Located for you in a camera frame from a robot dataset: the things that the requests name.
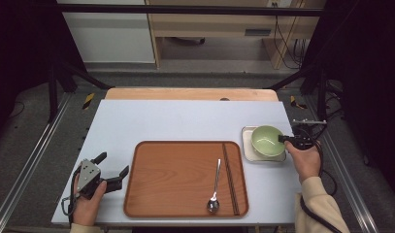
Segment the white cabinet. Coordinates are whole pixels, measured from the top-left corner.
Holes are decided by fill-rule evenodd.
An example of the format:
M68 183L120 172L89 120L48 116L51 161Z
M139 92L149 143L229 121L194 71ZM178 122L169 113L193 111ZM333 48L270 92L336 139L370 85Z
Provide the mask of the white cabinet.
M85 63L153 63L146 14L64 13Z

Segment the black metal stand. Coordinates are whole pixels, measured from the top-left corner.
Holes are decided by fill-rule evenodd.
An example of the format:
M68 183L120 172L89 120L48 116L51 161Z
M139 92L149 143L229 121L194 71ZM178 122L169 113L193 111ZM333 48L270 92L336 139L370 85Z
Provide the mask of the black metal stand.
M93 84L94 86L108 90L112 88L111 85L102 83L97 79L91 77L86 71L77 68L67 62L53 63L49 68L48 83L49 83L49 122L53 122L58 113L57 101L57 84L63 87L65 92L74 92L77 89L77 84L73 77L77 76L83 80Z
M325 101L327 75L320 65L308 65L305 68L301 68L299 71L290 75L288 78L285 78L282 81L269 86L269 89L277 91L300 78L304 78L304 81L300 86L300 92L303 95L311 94L316 87L318 88L316 114L319 120L326 120L328 118Z

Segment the white square plate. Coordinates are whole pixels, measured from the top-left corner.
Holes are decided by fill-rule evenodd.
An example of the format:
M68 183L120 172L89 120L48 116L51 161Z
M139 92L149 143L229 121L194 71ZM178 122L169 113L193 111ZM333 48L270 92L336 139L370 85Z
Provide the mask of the white square plate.
M286 153L283 152L276 156L266 156L259 153L251 144L251 135L255 129L255 126L246 126L242 130L243 140L243 151L244 156L248 161L260 162L260 161L271 161L271 162L283 162L286 159Z

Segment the light wooden table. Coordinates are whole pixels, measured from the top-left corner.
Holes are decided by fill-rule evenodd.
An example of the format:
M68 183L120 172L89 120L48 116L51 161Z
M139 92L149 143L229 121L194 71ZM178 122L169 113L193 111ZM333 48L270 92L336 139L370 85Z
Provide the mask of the light wooden table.
M279 101L271 89L185 87L114 87L107 91L105 99Z

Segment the black horizontal frame bar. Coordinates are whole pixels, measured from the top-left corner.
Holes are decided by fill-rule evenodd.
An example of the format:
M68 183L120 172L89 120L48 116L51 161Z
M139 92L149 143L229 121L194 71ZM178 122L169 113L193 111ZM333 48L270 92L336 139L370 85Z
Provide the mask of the black horizontal frame bar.
M321 9L303 8L254 8L226 6L179 6L179 5L99 5L58 4L68 13L116 13L116 14L174 14L174 15L236 15L236 16L286 16L320 17Z

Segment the metal spoon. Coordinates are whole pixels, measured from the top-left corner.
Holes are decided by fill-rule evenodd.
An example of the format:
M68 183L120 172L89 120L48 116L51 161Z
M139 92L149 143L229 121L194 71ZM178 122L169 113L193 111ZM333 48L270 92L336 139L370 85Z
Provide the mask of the metal spoon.
M217 187L218 187L220 166L221 166L221 159L219 158L217 160L215 177L214 177L214 193L213 193L212 197L210 198L210 200L207 203L207 210L211 214L215 214L218 211L218 209L219 209L219 202L218 202L216 196L217 196Z

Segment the light wooden desk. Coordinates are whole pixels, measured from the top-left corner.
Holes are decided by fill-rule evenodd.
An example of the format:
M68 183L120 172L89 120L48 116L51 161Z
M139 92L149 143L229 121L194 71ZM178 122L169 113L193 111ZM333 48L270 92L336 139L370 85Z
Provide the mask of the light wooden desk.
M327 0L145 0L148 5L231 6L254 8L323 9ZM275 69L281 67L288 47L309 40L317 17L158 15L148 16L151 35L169 37L254 37L263 40Z

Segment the black curtain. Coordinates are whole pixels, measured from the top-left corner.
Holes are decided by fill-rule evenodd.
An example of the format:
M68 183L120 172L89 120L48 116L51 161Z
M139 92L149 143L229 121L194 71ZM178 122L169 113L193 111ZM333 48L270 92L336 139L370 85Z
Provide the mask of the black curtain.
M306 55L343 85L360 149L395 194L395 0L326 0Z
M44 32L57 54L68 64L84 70L82 57L64 15L56 10L39 10L37 2L54 4L56 0L0 0L0 136L17 96L26 89L46 83L50 60L47 50L34 31L16 14L18 5Z

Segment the yellow black tape marker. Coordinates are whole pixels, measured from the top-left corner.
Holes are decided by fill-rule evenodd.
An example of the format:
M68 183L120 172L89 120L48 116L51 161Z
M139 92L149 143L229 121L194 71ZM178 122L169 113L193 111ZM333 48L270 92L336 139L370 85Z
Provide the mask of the yellow black tape marker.
M89 107L89 105L90 105L90 103L91 103L91 101L92 101L94 95L95 95L94 93L89 93L89 94L87 94L87 96L86 96L86 98L85 98L85 100L84 100L84 103L83 103L83 105L82 105L82 109L83 109L83 110L86 110L86 109Z
M290 96L290 105L292 107L299 108L299 109L307 109L308 108L307 105L305 105L305 104L298 104L296 101L296 98L292 95Z

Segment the person's left hand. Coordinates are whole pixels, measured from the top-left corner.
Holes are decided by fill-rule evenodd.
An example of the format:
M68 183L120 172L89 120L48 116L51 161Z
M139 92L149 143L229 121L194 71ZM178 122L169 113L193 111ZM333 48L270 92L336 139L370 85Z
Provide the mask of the person's left hand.
M77 200L76 209L73 212L73 222L75 224L82 226L93 226L95 224L106 189L107 183L102 181L90 199L80 197Z

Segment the brown wooden tray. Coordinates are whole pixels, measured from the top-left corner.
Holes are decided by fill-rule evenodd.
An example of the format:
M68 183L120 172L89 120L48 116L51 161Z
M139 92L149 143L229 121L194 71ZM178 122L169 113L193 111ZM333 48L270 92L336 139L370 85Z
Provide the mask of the brown wooden tray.
M233 215L222 144L230 159L240 208ZM219 209L207 210L217 160ZM242 217L249 209L241 149L230 141L144 141L134 151L123 210L133 218Z

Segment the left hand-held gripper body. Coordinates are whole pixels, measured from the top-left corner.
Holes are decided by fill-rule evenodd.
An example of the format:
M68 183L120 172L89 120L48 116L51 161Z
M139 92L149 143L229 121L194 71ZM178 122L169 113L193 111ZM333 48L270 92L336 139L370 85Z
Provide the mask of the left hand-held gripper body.
M118 177L119 175L103 180L101 178L101 169L98 165L93 164L91 160L87 159L81 163L77 192L86 199L90 199L93 196L96 188L102 181L107 183L106 193L122 189L122 180Z

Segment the aluminium floor rail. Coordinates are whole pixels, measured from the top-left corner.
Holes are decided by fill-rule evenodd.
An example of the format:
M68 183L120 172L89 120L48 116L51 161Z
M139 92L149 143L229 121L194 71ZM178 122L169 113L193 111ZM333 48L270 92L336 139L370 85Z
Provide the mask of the aluminium floor rail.
M6 196L3 204L0 206L0 233L2 233L5 229L20 197L22 196L25 188L34 174L34 171L43 157L43 154L49 145L49 142L54 135L59 122L64 116L71 98L71 93L64 93L62 95L56 114L50 119L50 122L47 124L36 146L30 153L25 165L17 176L9 194Z
M339 192L345 198L342 207L350 210L350 229L355 233L379 233L363 192L365 172L370 171L370 167L366 166L366 159L354 142L340 104L330 99L323 104L323 109L328 112L327 126L319 139L339 184Z

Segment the green bowl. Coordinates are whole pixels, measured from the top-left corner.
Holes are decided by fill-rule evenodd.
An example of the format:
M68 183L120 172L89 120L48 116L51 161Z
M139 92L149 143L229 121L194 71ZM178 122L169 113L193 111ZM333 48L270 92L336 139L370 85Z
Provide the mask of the green bowl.
M256 127L251 134L251 145L262 156L276 157L285 151L285 145L279 140L282 132L274 126Z

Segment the person's right hand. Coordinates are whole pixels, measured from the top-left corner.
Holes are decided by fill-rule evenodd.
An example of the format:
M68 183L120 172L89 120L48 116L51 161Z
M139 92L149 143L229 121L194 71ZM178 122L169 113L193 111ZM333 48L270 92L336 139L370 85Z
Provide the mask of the person's right hand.
M307 150L299 150L290 142L285 142L284 145L292 156L300 183L308 178L319 176L321 160L316 146Z

